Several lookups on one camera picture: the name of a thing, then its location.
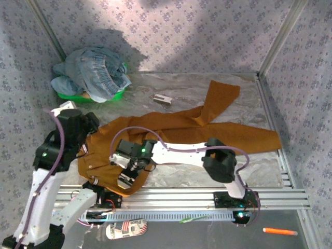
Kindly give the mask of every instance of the orange marker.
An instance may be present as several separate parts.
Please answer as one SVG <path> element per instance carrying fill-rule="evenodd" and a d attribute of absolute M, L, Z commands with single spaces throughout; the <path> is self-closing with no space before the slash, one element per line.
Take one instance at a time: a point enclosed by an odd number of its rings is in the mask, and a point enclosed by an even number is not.
<path fill-rule="evenodd" d="M 275 229 L 275 228 L 269 228 L 269 227 L 263 228 L 263 232 L 274 233 L 274 234 L 282 234 L 282 235 L 293 235 L 293 236 L 297 236 L 297 231 Z"/>

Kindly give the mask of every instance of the purple cable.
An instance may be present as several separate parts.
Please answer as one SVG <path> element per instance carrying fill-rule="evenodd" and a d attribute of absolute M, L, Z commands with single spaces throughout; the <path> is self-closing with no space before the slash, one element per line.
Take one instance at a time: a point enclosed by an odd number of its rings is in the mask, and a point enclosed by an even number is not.
<path fill-rule="evenodd" d="M 56 168 L 57 168 L 57 166 L 58 166 L 58 164 L 61 160 L 63 150 L 64 150 L 64 139 L 65 138 L 64 138 L 64 131 L 63 131 L 63 128 L 62 128 L 62 125 L 61 125 L 60 121 L 54 115 L 54 113 L 51 112 L 50 110 L 43 109 L 43 111 L 48 113 L 52 117 L 52 119 L 54 120 L 54 122 L 56 123 L 56 125 L 58 127 L 58 130 L 59 130 L 59 133 L 60 133 L 60 150 L 59 150 L 58 157 L 57 157 L 56 161 L 54 162 L 51 170 L 48 172 L 48 174 L 45 176 L 44 180 L 40 183 L 40 185 L 36 189 L 36 191 L 35 191 L 36 194 L 32 196 L 31 203 L 30 203 L 29 209 L 27 211 L 27 215 L 26 215 L 25 225 L 24 225 L 24 228 L 23 228 L 23 231 L 22 231 L 23 236 L 19 239 L 18 243 L 15 246 L 15 249 L 19 249 L 20 245 L 22 244 L 22 242 L 24 240 L 24 237 L 26 235 L 27 229 L 28 229 L 29 224 L 30 224 L 31 214 L 32 214 L 36 199 L 37 199 L 42 187 L 45 185 L 47 180 L 51 177 L 54 170 L 56 170 Z"/>
<path fill-rule="evenodd" d="M 236 176 L 239 178 L 239 181 L 241 183 L 241 185 L 248 191 L 252 192 L 255 196 L 255 199 L 257 201 L 257 214 L 255 216 L 255 218 L 248 224 L 246 224 L 247 226 L 248 225 L 251 225 L 253 224 L 256 220 L 258 220 L 258 217 L 260 215 L 260 208 L 261 208 L 261 205 L 260 205 L 260 199 L 258 197 L 258 195 L 249 187 L 247 187 L 245 185 L 245 183 L 243 182 L 239 172 L 243 169 L 245 169 L 248 165 L 249 165 L 249 156 L 248 154 L 239 149 L 239 148 L 236 148 L 236 147 L 232 147 L 232 146 L 210 146 L 210 147 L 204 147 L 204 148 L 199 148 L 199 149 L 174 149 L 174 148 L 168 148 L 166 143 L 163 141 L 163 139 L 156 133 L 154 132 L 153 130 L 150 130 L 148 128 L 144 128 L 144 127 L 139 127 L 139 126 L 130 126 L 130 127 L 126 127 L 126 128 L 123 128 L 122 130 L 120 130 L 118 133 L 116 133 L 116 135 L 114 136 L 111 144 L 110 144 L 110 153 L 111 153 L 111 156 L 112 156 L 112 152 L 113 152 L 113 148 L 114 148 L 114 142 L 115 142 L 115 139 L 123 132 L 123 131 L 126 131 L 126 130 L 130 130 L 130 129 L 141 129 L 141 130 L 145 130 L 145 131 L 148 131 L 150 133 L 152 133 L 153 135 L 155 135 L 158 140 L 161 142 L 162 146 L 167 149 L 168 151 L 173 151 L 173 152 L 179 152 L 179 153 L 197 153 L 197 152 L 202 152 L 202 151 L 207 151 L 207 150 L 210 150 L 210 149 L 231 149 L 231 150 L 235 150 L 239 153 L 241 153 L 242 155 L 245 156 L 246 158 L 246 162 L 243 166 L 241 166 L 240 168 L 238 168 L 236 171 L 235 171 L 235 174 Z"/>

